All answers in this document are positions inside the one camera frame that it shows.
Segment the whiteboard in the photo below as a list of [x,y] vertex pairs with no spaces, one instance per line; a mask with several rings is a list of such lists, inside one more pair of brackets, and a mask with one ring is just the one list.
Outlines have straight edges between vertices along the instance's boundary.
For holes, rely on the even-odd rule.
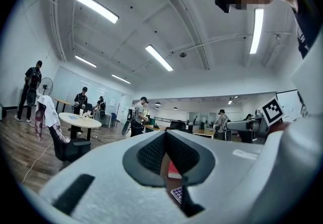
[[302,103],[299,100],[297,90],[277,93],[276,96],[285,113],[284,122],[292,123],[302,117]]

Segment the cable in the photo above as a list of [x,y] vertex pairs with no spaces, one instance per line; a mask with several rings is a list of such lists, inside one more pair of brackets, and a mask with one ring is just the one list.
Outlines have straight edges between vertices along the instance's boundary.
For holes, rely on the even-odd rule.
[[51,147],[51,146],[52,146],[52,144],[53,144],[53,142],[50,144],[50,146],[48,146],[48,147],[47,147],[47,149],[42,153],[42,155],[41,155],[38,159],[36,159],[36,160],[34,161],[34,163],[32,164],[32,166],[31,166],[30,170],[28,170],[28,172],[27,172],[27,174],[25,175],[24,180],[21,182],[21,184],[23,184],[23,183],[25,182],[27,175],[28,175],[28,174],[29,174],[29,172],[32,170],[32,168],[34,167],[35,163],[36,163],[39,159],[41,159],[41,157],[43,157],[43,156],[44,156],[45,152],[49,149],[49,147]]

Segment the black strip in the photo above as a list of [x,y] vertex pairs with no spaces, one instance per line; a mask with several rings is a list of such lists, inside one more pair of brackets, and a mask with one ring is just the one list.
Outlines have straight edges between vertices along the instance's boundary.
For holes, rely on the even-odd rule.
[[61,212],[70,215],[82,196],[92,184],[95,177],[82,174],[80,175],[60,197],[54,202],[53,206]]
[[291,91],[296,91],[296,90],[297,89],[287,90],[287,91],[283,91],[283,92],[276,92],[276,98],[278,99],[277,94],[291,92]]

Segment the white cloth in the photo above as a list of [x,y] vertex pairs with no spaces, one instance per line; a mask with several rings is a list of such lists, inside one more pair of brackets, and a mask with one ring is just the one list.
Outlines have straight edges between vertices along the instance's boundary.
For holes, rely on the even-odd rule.
[[40,96],[37,105],[36,105],[36,112],[38,111],[39,104],[43,104],[46,106],[45,109],[45,124],[47,127],[52,127],[53,125],[60,126],[60,119],[59,115],[57,114],[55,110],[54,103],[52,102],[52,99],[50,96]]

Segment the black office chair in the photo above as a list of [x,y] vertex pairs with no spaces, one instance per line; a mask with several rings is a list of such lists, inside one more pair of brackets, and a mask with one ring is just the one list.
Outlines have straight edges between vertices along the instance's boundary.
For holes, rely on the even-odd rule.
[[86,113],[88,111],[91,111],[91,116],[92,116],[93,115],[93,106],[92,106],[92,104],[86,104],[84,112]]
[[172,121],[171,128],[174,128],[175,130],[180,130],[185,133],[190,133],[189,130],[186,130],[186,125],[184,122]]
[[91,142],[86,139],[73,139],[65,144],[61,142],[53,127],[49,127],[49,132],[54,142],[55,156],[61,161],[74,162],[91,149]]

